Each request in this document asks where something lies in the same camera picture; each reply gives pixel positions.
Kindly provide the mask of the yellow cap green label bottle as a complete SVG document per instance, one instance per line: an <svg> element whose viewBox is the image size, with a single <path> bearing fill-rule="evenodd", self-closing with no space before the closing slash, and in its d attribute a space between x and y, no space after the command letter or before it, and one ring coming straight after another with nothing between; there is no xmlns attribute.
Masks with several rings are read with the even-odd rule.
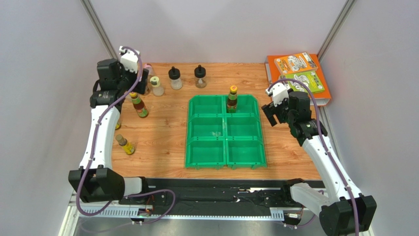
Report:
<svg viewBox="0 0 419 236"><path fill-rule="evenodd" d="M237 86L230 86L230 91L227 98L227 113L235 113L237 110L238 104L238 87Z"/></svg>

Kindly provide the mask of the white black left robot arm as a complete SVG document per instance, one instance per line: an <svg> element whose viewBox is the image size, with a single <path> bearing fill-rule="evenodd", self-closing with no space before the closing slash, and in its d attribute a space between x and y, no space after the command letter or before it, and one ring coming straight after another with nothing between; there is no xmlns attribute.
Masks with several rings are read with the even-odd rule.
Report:
<svg viewBox="0 0 419 236"><path fill-rule="evenodd" d="M99 79L90 97L91 127L87 147L78 169L68 181L84 203L121 200L141 194L143 177L122 177L112 168L115 127L125 97L142 83L144 69L139 59L106 59L97 63Z"/></svg>

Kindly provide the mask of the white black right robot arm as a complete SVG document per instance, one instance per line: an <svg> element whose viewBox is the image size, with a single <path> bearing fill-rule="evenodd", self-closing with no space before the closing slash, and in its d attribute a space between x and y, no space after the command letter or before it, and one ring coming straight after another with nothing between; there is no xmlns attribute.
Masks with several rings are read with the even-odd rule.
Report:
<svg viewBox="0 0 419 236"><path fill-rule="evenodd" d="M267 90L272 101L262 106L271 126L286 123L313 161L326 188L323 195L300 179L292 179L286 190L290 202L300 203L320 220L328 236L359 235L369 230L377 209L373 196L364 195L348 176L330 144L323 124L312 118L306 92Z"/></svg>

